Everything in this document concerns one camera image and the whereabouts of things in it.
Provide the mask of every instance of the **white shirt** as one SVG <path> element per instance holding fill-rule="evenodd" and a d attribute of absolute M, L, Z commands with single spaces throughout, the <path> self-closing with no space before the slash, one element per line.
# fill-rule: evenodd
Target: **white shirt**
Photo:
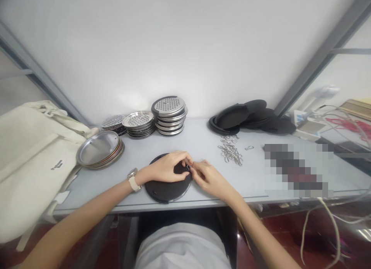
<path fill-rule="evenodd" d="M 212 230 L 190 223 L 163 227 L 145 239 L 135 269 L 231 269 L 224 245 Z"/>

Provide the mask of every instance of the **white watch strap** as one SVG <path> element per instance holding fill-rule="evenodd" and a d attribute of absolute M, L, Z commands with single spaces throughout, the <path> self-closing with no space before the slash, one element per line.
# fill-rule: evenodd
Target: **white watch strap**
<path fill-rule="evenodd" d="M 138 186 L 138 184 L 135 182 L 135 176 L 132 176 L 129 178 L 129 183 L 131 188 L 136 192 L 138 191 L 141 187 Z"/>

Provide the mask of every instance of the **desk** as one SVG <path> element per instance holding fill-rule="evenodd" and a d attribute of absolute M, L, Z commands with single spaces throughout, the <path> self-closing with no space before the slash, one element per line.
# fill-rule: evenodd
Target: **desk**
<path fill-rule="evenodd" d="M 294 197 L 268 196 L 266 190 L 277 189 L 277 182 L 267 173 L 269 165 L 265 160 L 264 144 L 313 144 L 292 135 L 272 135 L 265 132 L 251 132 L 242 129 L 238 133 L 235 146 L 243 155 L 243 166 L 234 162 L 226 163 L 217 147 L 222 142 L 220 135 L 207 127 L 208 119 L 188 118 L 182 133 L 174 137 L 165 137 L 159 133 L 143 140 L 134 140 L 127 135 L 121 137 L 125 150 L 121 158 L 110 167 L 99 171 L 80 170 L 77 178 L 67 190 L 70 194 L 64 203 L 57 205 L 54 215 L 67 215 L 84 203 L 124 180 L 126 175 L 137 167 L 147 166 L 162 153 L 185 150 L 194 161 L 207 159 L 243 196 L 246 202 L 273 202 L 298 199 Z M 245 151 L 249 145 L 252 150 Z M 328 188 L 334 190 L 334 196 L 359 195 L 371 185 L 371 178 L 342 159 L 334 156 L 332 167 L 334 178 Z M 132 193 L 120 202 L 112 212 L 137 212 L 182 208 L 215 207 L 225 205 L 222 201 L 206 194 L 193 181 L 189 190 L 179 200 L 160 204 L 151 199 L 145 189 Z"/>

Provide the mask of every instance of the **watch face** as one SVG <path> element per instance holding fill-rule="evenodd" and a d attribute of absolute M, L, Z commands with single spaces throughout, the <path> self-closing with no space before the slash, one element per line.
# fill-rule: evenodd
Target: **watch face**
<path fill-rule="evenodd" d="M 129 172 L 129 174 L 128 174 L 128 178 L 130 178 L 130 177 L 136 175 L 137 172 L 138 172 L 138 169 L 137 169 L 137 168 L 132 169 L 132 170 Z"/>

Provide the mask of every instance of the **hand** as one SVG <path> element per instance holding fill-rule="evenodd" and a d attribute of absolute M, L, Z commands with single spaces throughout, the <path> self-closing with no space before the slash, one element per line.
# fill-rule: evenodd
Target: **hand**
<path fill-rule="evenodd" d="M 153 164 L 142 168 L 135 176 L 136 183 L 143 185 L 147 181 L 156 180 L 163 182 L 176 182 L 184 180 L 189 172 L 175 174 L 174 167 L 182 161 L 183 167 L 192 165 L 193 161 L 187 151 L 175 151 L 157 160 Z"/>
<path fill-rule="evenodd" d="M 205 192 L 228 201 L 237 191 L 207 160 L 193 162 L 191 168 L 193 179 Z"/>

